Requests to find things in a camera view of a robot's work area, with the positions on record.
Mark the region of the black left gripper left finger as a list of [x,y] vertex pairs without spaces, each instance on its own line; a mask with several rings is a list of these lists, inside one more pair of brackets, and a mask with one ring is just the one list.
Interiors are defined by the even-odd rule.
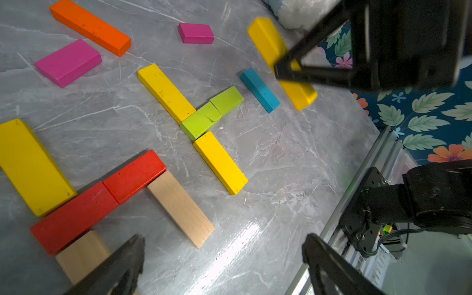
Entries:
[[145,238],[135,234],[65,293],[67,295],[132,295],[143,273]]

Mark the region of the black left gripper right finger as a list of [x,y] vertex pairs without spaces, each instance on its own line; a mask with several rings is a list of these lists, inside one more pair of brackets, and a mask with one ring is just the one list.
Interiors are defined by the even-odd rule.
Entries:
[[316,295],[382,295],[317,234],[309,234],[302,245],[302,259],[308,265]]

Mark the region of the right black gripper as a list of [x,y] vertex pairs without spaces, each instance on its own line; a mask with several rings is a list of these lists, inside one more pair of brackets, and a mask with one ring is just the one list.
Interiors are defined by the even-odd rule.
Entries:
[[[280,81],[380,92],[456,85],[469,55],[471,1],[339,1],[274,65]],[[334,68],[319,44],[350,21],[353,65]]]

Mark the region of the natural wood block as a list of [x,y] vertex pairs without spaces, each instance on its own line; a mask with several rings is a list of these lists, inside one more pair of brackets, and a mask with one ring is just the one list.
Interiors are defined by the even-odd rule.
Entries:
[[186,237],[195,247],[200,248],[215,230],[215,226],[172,173],[162,173],[147,188]]
[[75,286],[112,254],[98,234],[90,231],[56,255],[56,260]]

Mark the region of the red block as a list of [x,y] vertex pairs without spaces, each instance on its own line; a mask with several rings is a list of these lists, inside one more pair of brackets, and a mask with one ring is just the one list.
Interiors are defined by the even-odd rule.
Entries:
[[105,179],[103,184],[119,204],[124,204],[166,170],[159,156],[150,150]]
[[30,231],[47,254],[55,255],[118,206],[106,186],[98,183],[43,218]]

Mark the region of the long yellow block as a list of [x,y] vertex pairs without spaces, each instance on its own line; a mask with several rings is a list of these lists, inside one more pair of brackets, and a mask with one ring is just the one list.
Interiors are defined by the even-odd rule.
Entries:
[[20,119],[1,124],[1,168],[37,217],[77,196],[38,137]]
[[193,146],[230,195],[237,195],[248,183],[248,178],[211,131],[195,140]]

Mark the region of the small lime green block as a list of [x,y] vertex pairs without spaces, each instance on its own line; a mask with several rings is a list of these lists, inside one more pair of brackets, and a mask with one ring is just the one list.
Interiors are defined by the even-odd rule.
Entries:
[[235,86],[232,86],[211,98],[210,102],[223,116],[240,106],[244,102],[244,97]]

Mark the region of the lime green square block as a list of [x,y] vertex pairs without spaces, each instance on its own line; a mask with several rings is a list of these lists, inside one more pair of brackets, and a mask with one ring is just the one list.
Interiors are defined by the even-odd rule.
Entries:
[[194,142],[209,131],[222,118],[222,114],[212,102],[208,102],[195,113],[185,119],[180,127],[182,131]]

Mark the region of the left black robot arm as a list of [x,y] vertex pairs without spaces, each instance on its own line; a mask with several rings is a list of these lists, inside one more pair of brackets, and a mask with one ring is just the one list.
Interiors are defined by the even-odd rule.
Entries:
[[[472,163],[430,163],[411,169],[400,184],[381,181],[370,168],[338,226],[363,257],[377,254],[386,241],[418,232],[452,235],[472,231]],[[309,234],[302,245],[312,289],[317,295],[378,295],[380,290],[335,252],[322,238]],[[131,295],[145,261],[145,238],[132,236],[73,286],[71,295]]]

